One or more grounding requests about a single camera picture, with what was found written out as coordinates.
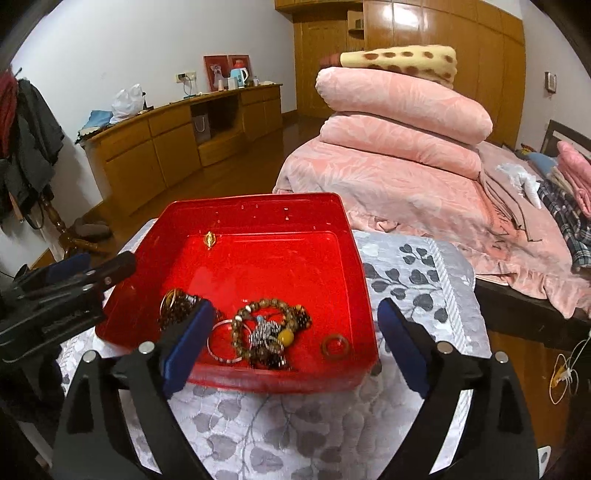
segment pink pillow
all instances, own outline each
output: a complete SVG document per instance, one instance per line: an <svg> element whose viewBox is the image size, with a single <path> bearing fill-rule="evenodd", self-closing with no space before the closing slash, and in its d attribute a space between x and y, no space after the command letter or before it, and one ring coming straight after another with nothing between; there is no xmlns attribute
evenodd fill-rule
<svg viewBox="0 0 591 480"><path fill-rule="evenodd" d="M484 107L428 80L394 72L332 67L316 90L337 112L363 112L476 145L492 132Z"/></svg>
<svg viewBox="0 0 591 480"><path fill-rule="evenodd" d="M336 113L320 130L320 140L341 147L412 160L471 180L477 180L482 169L476 151L373 115Z"/></svg>

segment plaid fabric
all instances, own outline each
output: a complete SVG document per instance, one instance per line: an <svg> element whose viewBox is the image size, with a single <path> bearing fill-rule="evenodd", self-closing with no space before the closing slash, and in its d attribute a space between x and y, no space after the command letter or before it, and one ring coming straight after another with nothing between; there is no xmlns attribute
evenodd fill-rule
<svg viewBox="0 0 591 480"><path fill-rule="evenodd" d="M540 184L538 196L546 206L552 217L560 228L560 233L569 248L570 255L573 257L573 266L579 268L591 267L591 251L584 243L578 241L574 236L574 230L568 223L564 211L562 210L561 196L555 197L549 189L549 181Z"/></svg>
<svg viewBox="0 0 591 480"><path fill-rule="evenodd" d="M581 213L577 202L569 193L551 181L546 182L551 198L560 206L564 218L571 226L574 237L587 246L591 246L591 222Z"/></svg>

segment screw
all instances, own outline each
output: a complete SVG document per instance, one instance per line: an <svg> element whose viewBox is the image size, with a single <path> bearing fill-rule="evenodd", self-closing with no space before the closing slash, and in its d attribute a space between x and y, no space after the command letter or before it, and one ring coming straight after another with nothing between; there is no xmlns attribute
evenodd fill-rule
<svg viewBox="0 0 591 480"><path fill-rule="evenodd" d="M143 355L147 355L148 353L152 353L154 351L154 348L154 342L144 342L138 347L138 350Z"/></svg>
<svg viewBox="0 0 591 480"><path fill-rule="evenodd" d="M495 353L495 360L500 364L505 364L509 361L509 356L505 352Z"/></svg>
<svg viewBox="0 0 591 480"><path fill-rule="evenodd" d="M453 352L453 346L451 343L448 343L448 342L439 342L437 344L437 350L440 353L443 353L443 355L449 355L450 353Z"/></svg>
<svg viewBox="0 0 591 480"><path fill-rule="evenodd" d="M86 364L92 363L96 359L97 353L94 350L88 350L84 355L82 355L82 361Z"/></svg>

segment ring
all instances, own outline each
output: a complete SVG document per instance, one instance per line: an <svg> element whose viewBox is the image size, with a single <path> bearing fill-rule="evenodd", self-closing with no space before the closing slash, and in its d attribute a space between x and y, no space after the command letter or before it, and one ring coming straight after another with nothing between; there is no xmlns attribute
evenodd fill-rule
<svg viewBox="0 0 591 480"><path fill-rule="evenodd" d="M219 326L221 326L221 325L227 325L228 323L232 323L232 322L233 322L233 320L231 320L231 319L230 319L230 320L223 320L223 321L221 321L221 322L219 322L219 323L216 323L216 324L213 326L213 328L212 328L212 332L213 332L213 331L214 331L214 330L215 330L217 327L219 327ZM250 335L252 335L252 330L250 330L250 328L248 327L248 325L247 325L246 323L243 323L243 324L242 324L242 328L245 328L245 329L246 329L246 331L247 331L247 332L248 332ZM226 359L226 358L220 358L220 357L218 357L218 356L217 356L215 353L213 353L213 352L212 352L212 349L211 349L211 347L209 346L209 337L207 337L207 351L209 352L209 355L211 355L211 356L212 356L212 358L213 358L214 360L217 360L217 361L218 361L218 362L220 362L221 364L232 365L232 364L237 364L238 362L241 362L241 361L242 361L242 357L241 357L241 356L237 356L236 358L233 358L233 359L231 359L231 360L228 360L228 359Z"/></svg>
<svg viewBox="0 0 591 480"><path fill-rule="evenodd" d="M341 345L343 345L343 352L337 354L329 352L329 343L333 341L339 342ZM324 355L328 360L342 360L347 355L349 355L349 351L351 350L351 344L344 336L338 333L334 333L332 335L325 337L325 339L322 340L322 345L320 345L320 349L322 350L322 355Z"/></svg>

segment hanging clothes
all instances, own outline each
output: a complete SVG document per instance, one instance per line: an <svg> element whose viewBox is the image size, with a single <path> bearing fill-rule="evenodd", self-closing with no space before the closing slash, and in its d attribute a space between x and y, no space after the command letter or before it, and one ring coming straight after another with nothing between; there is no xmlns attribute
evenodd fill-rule
<svg viewBox="0 0 591 480"><path fill-rule="evenodd" d="M41 193L53 198L49 182L63 139L64 132L42 95L28 80L19 80L10 155L0 160L0 218L12 210L8 193L25 215Z"/></svg>
<svg viewBox="0 0 591 480"><path fill-rule="evenodd" d="M12 72L0 73L0 158L9 155L10 130L17 111L18 83Z"/></svg>

